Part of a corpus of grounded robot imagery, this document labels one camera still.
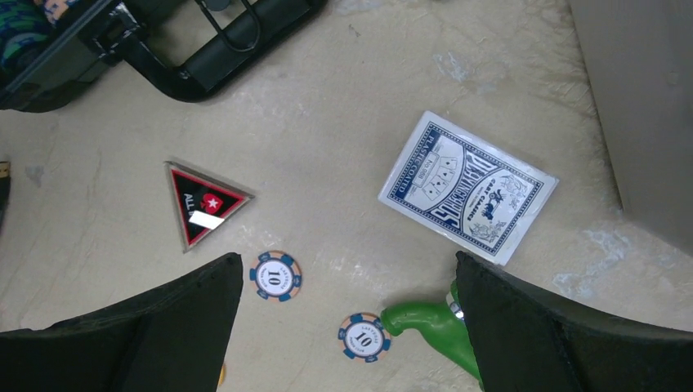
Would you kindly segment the triangular all-in button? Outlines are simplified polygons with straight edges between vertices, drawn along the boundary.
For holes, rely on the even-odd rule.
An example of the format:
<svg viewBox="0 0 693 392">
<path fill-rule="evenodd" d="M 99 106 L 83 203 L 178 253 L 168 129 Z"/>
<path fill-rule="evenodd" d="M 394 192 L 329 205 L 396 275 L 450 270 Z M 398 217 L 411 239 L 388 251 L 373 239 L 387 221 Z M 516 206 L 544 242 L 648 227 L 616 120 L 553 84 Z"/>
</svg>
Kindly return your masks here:
<svg viewBox="0 0 693 392">
<path fill-rule="evenodd" d="M 228 180 L 183 163 L 168 160 L 164 166 L 184 253 L 255 198 Z"/>
</svg>

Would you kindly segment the blue playing card deck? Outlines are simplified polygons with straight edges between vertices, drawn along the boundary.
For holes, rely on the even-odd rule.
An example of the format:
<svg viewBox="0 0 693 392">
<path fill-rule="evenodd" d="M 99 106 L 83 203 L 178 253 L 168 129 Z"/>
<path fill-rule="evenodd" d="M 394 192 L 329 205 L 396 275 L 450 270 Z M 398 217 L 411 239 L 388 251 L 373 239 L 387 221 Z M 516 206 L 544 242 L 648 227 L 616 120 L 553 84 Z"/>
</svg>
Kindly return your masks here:
<svg viewBox="0 0 693 392">
<path fill-rule="evenodd" d="M 427 111 L 378 199 L 467 252 L 506 265 L 558 182 Z"/>
</svg>

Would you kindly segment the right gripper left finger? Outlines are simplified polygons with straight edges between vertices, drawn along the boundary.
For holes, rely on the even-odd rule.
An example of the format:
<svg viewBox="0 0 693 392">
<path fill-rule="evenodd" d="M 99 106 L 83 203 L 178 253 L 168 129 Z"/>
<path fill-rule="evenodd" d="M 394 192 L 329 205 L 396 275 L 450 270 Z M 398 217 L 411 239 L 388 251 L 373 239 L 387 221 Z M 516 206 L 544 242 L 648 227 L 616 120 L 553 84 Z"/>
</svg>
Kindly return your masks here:
<svg viewBox="0 0 693 392">
<path fill-rule="evenodd" d="M 4 391 L 214 391 L 244 285 L 230 252 L 42 330 L 1 335 Z"/>
</svg>

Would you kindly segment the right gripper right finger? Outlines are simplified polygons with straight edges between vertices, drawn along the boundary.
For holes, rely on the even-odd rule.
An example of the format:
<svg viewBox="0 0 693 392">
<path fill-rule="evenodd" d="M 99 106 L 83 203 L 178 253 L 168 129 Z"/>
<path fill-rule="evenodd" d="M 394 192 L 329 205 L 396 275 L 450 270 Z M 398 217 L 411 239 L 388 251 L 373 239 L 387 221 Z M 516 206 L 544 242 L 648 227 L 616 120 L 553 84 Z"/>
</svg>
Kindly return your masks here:
<svg viewBox="0 0 693 392">
<path fill-rule="evenodd" d="M 691 390 L 690 332 L 596 310 L 465 252 L 456 258 L 485 390 Z"/>
</svg>

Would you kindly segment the yellow big blind button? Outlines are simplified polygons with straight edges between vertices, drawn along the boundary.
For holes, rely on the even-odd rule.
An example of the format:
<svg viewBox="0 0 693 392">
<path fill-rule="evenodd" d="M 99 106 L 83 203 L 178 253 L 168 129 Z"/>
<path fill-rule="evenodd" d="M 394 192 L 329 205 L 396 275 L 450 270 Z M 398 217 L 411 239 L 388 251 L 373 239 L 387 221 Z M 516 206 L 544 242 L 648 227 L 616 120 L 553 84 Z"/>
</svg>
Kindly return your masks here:
<svg viewBox="0 0 693 392">
<path fill-rule="evenodd" d="M 220 376 L 218 379 L 217 387 L 220 387 L 226 379 L 226 364 L 223 363 L 220 371 Z"/>
</svg>

